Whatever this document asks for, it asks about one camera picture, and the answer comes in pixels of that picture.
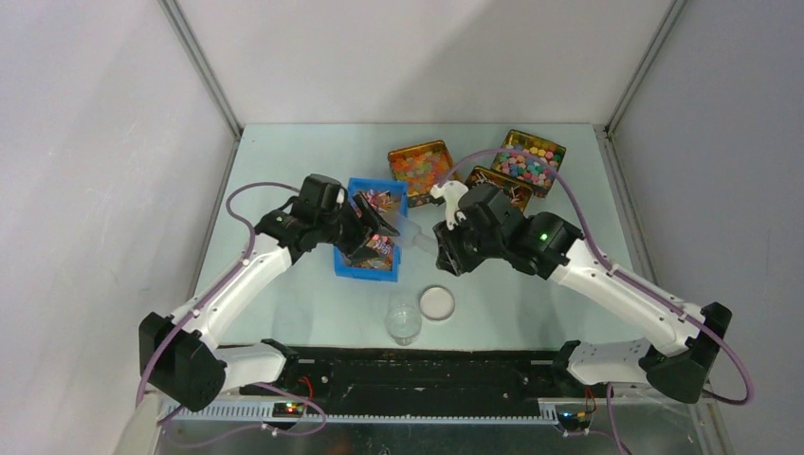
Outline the blue plastic candy bin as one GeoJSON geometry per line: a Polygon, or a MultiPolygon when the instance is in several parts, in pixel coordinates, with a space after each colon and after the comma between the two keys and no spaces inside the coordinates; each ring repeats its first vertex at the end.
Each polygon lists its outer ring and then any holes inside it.
{"type": "MultiPolygon", "coordinates": [[[[351,177],[349,195],[361,194],[380,214],[408,214],[408,184],[400,181],[351,177]]],[[[334,271],[338,277],[397,282],[401,262],[401,248],[389,236],[375,234],[368,243],[374,253],[361,261],[348,259],[339,250],[334,251],[334,271]]]]}

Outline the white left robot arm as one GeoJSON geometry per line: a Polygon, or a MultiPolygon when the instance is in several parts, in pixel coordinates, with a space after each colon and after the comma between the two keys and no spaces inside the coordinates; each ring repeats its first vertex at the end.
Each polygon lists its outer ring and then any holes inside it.
{"type": "Polygon", "coordinates": [[[257,224],[237,214],[232,201],[227,200],[226,210],[247,229],[240,256],[170,315],[152,312],[138,326],[138,403],[148,387],[190,411],[203,410],[224,391],[256,383],[277,394],[291,393],[300,382],[291,351],[277,341],[223,348],[223,335],[271,282],[317,246],[331,245],[350,259],[366,260],[374,238],[399,233],[364,195],[352,195],[339,181],[316,173],[257,224]]]}

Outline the clear plastic jar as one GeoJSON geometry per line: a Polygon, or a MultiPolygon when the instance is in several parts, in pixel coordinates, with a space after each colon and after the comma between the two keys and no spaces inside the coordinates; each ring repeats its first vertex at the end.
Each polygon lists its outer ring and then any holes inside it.
{"type": "Polygon", "coordinates": [[[410,346],[422,330],[422,316],[418,305],[408,298],[390,299],[384,319],[388,336],[399,346],[410,346]]]}

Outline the clear plastic scoop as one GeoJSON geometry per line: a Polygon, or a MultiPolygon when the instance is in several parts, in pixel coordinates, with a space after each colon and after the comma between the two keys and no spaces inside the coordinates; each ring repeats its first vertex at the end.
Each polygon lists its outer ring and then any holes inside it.
{"type": "Polygon", "coordinates": [[[383,214],[383,219],[397,231],[392,238],[398,246],[418,248],[433,257],[438,254],[436,240],[425,234],[417,223],[405,215],[398,212],[387,212],[383,214]]]}

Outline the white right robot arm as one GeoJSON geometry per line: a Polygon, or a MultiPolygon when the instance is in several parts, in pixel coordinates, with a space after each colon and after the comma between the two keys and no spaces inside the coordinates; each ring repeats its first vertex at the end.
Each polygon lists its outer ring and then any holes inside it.
{"type": "Polygon", "coordinates": [[[445,203],[445,218],[426,242],[438,269],[461,276],[486,260],[503,260],[585,296],[639,331],[633,341],[565,342],[551,371],[557,392],[575,396],[587,386],[640,384],[686,404],[709,394],[708,376],[726,350],[728,308],[677,300],[612,261],[581,228],[551,212],[526,216],[490,184],[449,181],[432,191],[445,203]]]}

